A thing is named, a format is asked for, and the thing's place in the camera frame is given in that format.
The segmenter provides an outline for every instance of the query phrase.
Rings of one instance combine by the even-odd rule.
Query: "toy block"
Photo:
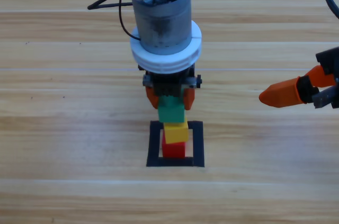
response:
[[[195,98],[195,89],[184,90],[184,105],[186,110],[190,110]]]
[[[167,144],[165,139],[165,133],[163,133],[162,149],[164,158],[184,159],[186,152],[185,146],[186,144],[184,142]]]
[[[159,97],[158,116],[160,122],[185,122],[185,106],[182,97]]]
[[[159,97],[155,95],[154,89],[151,87],[146,87],[146,95],[152,106],[155,109],[158,109]]]
[[[187,118],[181,123],[164,123],[164,134],[167,144],[187,142],[189,140],[189,126]]]

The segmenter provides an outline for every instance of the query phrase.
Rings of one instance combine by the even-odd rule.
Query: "wooden table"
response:
[[[0,0],[1,224],[339,223],[338,111],[258,100],[339,46],[325,0],[192,0],[205,168],[145,166],[157,112],[94,1]]]

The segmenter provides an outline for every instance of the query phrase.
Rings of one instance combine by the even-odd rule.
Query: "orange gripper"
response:
[[[306,74],[312,86],[327,87],[335,85],[333,75],[325,75],[323,68],[318,65]],[[297,83],[300,77],[273,84],[259,96],[259,100],[273,107],[286,107],[306,104],[300,99]]]

